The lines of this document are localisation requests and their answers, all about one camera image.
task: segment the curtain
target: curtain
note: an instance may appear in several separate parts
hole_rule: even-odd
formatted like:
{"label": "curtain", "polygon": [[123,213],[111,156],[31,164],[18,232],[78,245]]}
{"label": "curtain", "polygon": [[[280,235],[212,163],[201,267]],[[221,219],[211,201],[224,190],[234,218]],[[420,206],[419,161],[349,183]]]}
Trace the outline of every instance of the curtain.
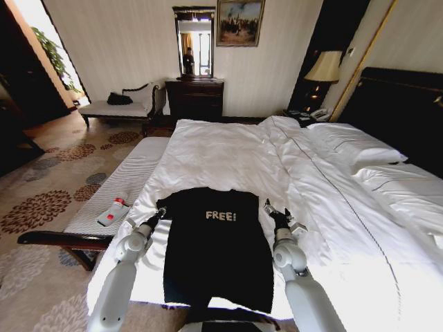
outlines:
{"label": "curtain", "polygon": [[181,50],[183,55],[186,54],[188,47],[192,48],[192,39],[190,33],[182,33],[181,34]]}

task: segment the headboard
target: headboard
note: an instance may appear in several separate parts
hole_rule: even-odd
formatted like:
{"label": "headboard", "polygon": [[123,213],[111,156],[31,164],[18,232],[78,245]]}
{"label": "headboard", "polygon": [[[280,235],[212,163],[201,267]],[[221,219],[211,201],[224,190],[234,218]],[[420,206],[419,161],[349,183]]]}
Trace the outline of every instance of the headboard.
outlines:
{"label": "headboard", "polygon": [[443,74],[367,67],[338,121],[443,178]]}

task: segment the floral rug pattern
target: floral rug pattern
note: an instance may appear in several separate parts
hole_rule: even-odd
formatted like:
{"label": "floral rug pattern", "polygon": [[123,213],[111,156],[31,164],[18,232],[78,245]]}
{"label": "floral rug pattern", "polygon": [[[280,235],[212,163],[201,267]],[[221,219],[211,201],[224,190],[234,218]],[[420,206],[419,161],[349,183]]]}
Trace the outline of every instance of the floral rug pattern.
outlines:
{"label": "floral rug pattern", "polygon": [[[62,231],[120,164],[122,154],[143,138],[137,122],[90,122],[87,130],[74,111],[26,131],[46,153],[0,178],[2,332],[86,329],[91,273],[58,246],[19,245],[17,237],[31,230]],[[137,331],[137,321],[129,320],[123,330]]]}

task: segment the mirror frame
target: mirror frame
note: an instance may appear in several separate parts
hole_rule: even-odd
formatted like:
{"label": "mirror frame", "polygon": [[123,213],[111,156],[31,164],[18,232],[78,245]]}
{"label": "mirror frame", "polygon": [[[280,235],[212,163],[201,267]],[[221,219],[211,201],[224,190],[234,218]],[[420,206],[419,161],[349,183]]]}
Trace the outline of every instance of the mirror frame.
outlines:
{"label": "mirror frame", "polygon": [[[204,79],[204,78],[214,78],[214,19],[215,19],[215,7],[210,6],[181,6],[172,7],[174,11],[174,19],[175,19],[175,35],[177,38],[177,53],[179,54],[179,67],[180,67],[180,77],[182,78],[196,78],[198,80]],[[179,21],[180,16],[186,16],[189,14],[192,14],[193,12],[210,12],[210,66],[211,71],[210,75],[208,76],[187,76],[183,74],[183,68],[181,65],[181,58],[180,58],[180,45],[179,45]]]}

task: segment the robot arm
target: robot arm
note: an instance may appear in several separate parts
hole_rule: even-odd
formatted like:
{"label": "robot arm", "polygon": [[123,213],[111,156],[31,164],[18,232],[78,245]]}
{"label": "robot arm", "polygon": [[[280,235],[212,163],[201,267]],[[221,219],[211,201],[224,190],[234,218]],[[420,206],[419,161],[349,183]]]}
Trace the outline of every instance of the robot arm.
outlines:
{"label": "robot arm", "polygon": [[345,332],[325,290],[307,269],[305,253],[297,246],[288,226],[291,214],[288,210],[285,214],[277,211],[269,200],[264,209],[275,221],[273,259],[286,281],[285,292],[298,329],[300,332]]}
{"label": "robot arm", "polygon": [[89,318],[88,332],[117,332],[125,319],[132,287],[136,278],[136,262],[145,254],[146,244],[156,224],[166,213],[162,207],[146,222],[135,228],[117,245],[118,263],[107,275],[102,291]]}

